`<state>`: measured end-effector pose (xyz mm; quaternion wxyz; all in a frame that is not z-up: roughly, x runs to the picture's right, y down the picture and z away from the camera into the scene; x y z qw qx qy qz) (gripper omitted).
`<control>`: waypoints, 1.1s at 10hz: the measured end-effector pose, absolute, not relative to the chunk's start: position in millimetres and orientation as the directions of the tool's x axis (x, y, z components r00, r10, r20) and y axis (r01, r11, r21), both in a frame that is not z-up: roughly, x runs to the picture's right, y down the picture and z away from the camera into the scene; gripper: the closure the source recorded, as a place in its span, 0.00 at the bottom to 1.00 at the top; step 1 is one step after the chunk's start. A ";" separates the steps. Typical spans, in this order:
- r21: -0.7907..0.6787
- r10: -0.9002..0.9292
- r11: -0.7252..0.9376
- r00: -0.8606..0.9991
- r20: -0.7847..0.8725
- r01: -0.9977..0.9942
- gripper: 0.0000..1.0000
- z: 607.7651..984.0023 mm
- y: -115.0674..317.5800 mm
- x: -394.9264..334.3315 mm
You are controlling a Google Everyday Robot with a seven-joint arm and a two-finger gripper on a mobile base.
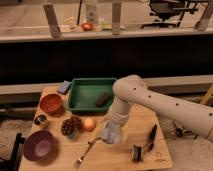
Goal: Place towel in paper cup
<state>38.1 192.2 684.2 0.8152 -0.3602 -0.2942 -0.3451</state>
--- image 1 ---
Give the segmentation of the white cloth-covered gripper body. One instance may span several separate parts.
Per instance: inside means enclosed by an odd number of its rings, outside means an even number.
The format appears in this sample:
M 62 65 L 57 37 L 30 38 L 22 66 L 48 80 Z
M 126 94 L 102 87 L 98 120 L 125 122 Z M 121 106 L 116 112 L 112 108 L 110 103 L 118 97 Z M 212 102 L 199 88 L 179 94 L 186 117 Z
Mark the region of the white cloth-covered gripper body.
M 120 143 L 123 139 L 122 125 L 123 120 L 120 117 L 105 116 L 99 138 L 107 144 Z

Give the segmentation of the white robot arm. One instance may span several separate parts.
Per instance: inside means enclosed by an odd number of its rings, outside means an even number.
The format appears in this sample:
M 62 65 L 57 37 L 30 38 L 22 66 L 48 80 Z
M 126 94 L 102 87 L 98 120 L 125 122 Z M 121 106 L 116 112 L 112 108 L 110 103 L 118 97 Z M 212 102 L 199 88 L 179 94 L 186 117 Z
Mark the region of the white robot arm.
M 129 75 L 113 84 L 114 100 L 105 118 L 120 127 L 129 119 L 133 104 L 139 104 L 191 129 L 213 142 L 213 108 L 149 90 L 138 75 Z

